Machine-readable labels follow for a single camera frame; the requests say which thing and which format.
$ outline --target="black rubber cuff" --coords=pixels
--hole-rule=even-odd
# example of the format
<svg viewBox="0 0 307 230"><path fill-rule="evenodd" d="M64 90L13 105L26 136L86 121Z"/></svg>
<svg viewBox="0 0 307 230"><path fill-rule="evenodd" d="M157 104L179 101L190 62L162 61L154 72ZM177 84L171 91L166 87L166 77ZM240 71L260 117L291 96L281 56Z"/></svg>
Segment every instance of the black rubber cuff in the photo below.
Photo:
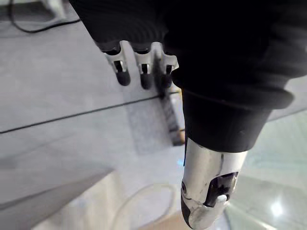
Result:
<svg viewBox="0 0 307 230"><path fill-rule="evenodd" d="M183 91L187 137L214 151L249 150L271 110L248 110L205 100Z"/></svg>

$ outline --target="robotic arm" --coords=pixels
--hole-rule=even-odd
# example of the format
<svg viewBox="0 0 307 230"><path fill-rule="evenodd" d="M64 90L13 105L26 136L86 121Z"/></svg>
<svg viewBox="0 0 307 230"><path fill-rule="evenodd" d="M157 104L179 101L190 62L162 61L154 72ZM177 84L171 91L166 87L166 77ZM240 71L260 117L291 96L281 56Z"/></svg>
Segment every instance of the robotic arm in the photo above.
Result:
<svg viewBox="0 0 307 230"><path fill-rule="evenodd" d="M192 229L209 227L271 111L293 100L285 84L307 74L307 2L70 2L122 85L130 77L119 42L130 42L145 89L152 82L150 44L163 44L170 60L163 71L183 92L182 214Z"/></svg>

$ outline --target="white cable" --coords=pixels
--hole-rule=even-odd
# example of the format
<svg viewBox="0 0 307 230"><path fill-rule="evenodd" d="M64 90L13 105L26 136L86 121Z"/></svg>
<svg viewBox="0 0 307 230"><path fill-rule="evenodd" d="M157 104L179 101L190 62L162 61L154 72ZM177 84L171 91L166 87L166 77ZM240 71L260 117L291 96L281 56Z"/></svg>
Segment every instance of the white cable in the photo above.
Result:
<svg viewBox="0 0 307 230"><path fill-rule="evenodd" d="M163 188L169 189L172 193L171 194L171 200L169 202L168 208L159 218L157 218L154 221L148 223L147 225L157 224L157 223L161 222L162 220L164 220L165 218L169 217L175 209L175 201L176 201L176 196L177 196L177 190L176 190L175 186L173 186L171 184L151 184L147 187L142 188L141 190L136 192L134 195L132 195L131 197L129 197L125 201L125 203L119 208L119 210L117 211L116 215L113 218L111 230L117 230L118 229L118 228L116 228L116 226L118 225L118 220L122 217L125 209L129 208L130 205L133 204L134 201L138 201L143 195L150 194L153 191L160 191Z"/></svg>

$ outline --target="black cable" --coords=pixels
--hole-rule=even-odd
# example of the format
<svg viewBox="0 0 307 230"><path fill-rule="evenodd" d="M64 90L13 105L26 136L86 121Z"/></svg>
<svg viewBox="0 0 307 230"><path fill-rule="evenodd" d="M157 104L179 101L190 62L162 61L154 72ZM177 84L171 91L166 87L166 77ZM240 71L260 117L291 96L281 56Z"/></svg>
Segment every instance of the black cable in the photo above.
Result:
<svg viewBox="0 0 307 230"><path fill-rule="evenodd" d="M21 31L23 31L23 32L25 32L25 33L29 33L29 34L35 34L35 33L39 33L39 32L42 32L42 31L49 30L49 29L54 28L54 27L58 27L58 26L62 26L62 25L68 25L68 24L72 24L72 23L78 23L78 22L81 21L80 19L77 19L77 20L70 21L70 22L56 23L56 24L53 24L53 25L50 25L50 26L47 26L47 27L44 27L44 28L41 28L41 29L38 29L38 30L26 30L26 29L21 28L21 27L16 23L15 18L14 18L13 8L14 8L14 0L10 0L10 1L9 1L9 4L8 4L8 17L9 17L9 19L10 19L10 22L11 22L12 25L15 26L18 30L21 30Z"/></svg>
<svg viewBox="0 0 307 230"><path fill-rule="evenodd" d="M103 108L99 108L99 109L93 109L93 110L89 110L89 111L85 111L85 112L81 112L81 113L77 113L77 114L61 116L61 117L58 117L58 118L54 118L54 119L50 119L50 120L46 120L46 121L41 121L41 122L26 125L26 126L11 128L11 129L7 129L7 130L4 130L4 131L0 131L0 134L10 133L10 132L17 131L17 130L20 130L20 129L30 128L30 127L34 127L34 126L43 125L43 124L46 124L46 123L64 120L64 119L67 119L67 118L72 118L72 117L76 117L76 116L100 112L100 111L107 110L107 109L118 108L118 107L122 107L122 106L125 106L125 105L135 104L135 103L138 103L138 102L144 102L144 101L148 101L148 100L152 100L152 99L156 99L156 98L161 98L161 95L156 95L156 96L153 96L153 97L147 97L147 98L139 99L139 100L136 100L136 101L130 101L130 102L125 102L125 103L121 103L121 104L110 105L110 106L107 106L107 107L103 107Z"/></svg>

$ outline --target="black sleeve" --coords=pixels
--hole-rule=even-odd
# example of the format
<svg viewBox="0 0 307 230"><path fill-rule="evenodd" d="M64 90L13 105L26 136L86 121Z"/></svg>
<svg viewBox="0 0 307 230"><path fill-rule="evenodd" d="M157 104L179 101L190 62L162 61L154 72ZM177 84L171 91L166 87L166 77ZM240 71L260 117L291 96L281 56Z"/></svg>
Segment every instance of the black sleeve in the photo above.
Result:
<svg viewBox="0 0 307 230"><path fill-rule="evenodd" d="M271 111L293 100L285 84L307 74L307 1L70 2L101 49L159 41L177 56L186 134L213 150L252 148Z"/></svg>

